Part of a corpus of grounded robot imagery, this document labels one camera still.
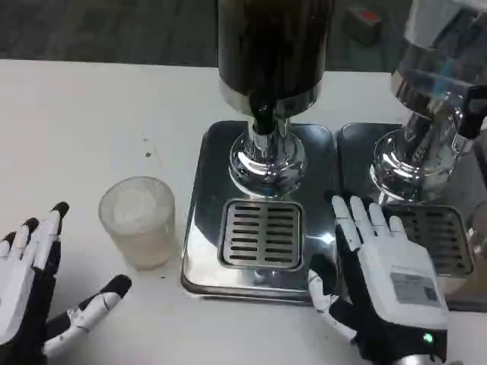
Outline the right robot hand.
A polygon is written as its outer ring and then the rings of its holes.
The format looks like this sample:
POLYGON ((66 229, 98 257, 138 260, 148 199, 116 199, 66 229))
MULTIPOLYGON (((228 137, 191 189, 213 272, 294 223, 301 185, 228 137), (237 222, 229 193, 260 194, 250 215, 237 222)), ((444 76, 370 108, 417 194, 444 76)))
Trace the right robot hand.
POLYGON ((426 248, 376 203, 334 194, 334 265, 307 270, 314 309, 372 364, 444 364, 449 309, 426 248))

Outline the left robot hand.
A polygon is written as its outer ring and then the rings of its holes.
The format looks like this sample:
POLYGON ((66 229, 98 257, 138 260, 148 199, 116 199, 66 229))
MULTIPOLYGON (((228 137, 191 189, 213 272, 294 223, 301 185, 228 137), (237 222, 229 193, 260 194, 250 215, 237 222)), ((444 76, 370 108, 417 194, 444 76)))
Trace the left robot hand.
POLYGON ((98 325, 132 286, 117 275, 77 306, 50 318, 67 202, 32 217, 1 240, 1 362, 46 364, 98 325))

